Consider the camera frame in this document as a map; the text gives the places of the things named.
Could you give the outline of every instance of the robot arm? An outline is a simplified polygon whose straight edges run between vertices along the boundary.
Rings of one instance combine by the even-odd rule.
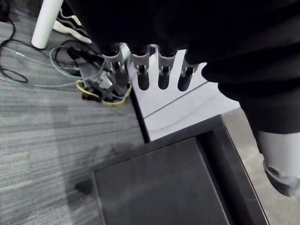
[[[244,110],[272,185],[300,185],[300,4],[297,0],[70,0],[118,84],[127,80],[119,43],[132,53],[142,90],[149,86],[149,44],[159,48],[161,89],[175,54],[187,49],[178,89],[199,63],[202,75]]]

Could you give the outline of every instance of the sneaker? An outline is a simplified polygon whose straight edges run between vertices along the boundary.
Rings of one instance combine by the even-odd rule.
[[[71,34],[73,37],[85,43],[92,43],[79,19],[74,15],[66,2],[63,2],[61,6],[60,12],[54,22],[53,29],[60,33]]]

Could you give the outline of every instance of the black cloth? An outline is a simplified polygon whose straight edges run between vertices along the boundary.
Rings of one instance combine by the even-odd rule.
[[[300,132],[298,0],[70,0],[97,46],[187,49],[255,133]]]

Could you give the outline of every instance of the white pole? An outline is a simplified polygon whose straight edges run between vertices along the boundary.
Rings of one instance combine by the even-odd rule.
[[[44,0],[39,12],[37,24],[31,43],[39,49],[44,49],[48,42],[52,27],[64,0]]]

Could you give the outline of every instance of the striped carpet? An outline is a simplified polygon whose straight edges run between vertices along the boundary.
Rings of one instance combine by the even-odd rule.
[[[38,3],[15,2],[15,38],[30,43]],[[11,30],[0,22],[0,41]],[[53,32],[47,49],[68,38]],[[49,63],[23,45],[8,47]],[[73,81],[7,49],[1,64],[26,74],[29,83]],[[87,178],[92,166],[113,157],[112,148],[141,143],[130,101],[124,108],[103,107],[81,100],[74,86],[42,89],[0,80],[0,225],[99,224],[96,201],[76,192],[74,184]]]

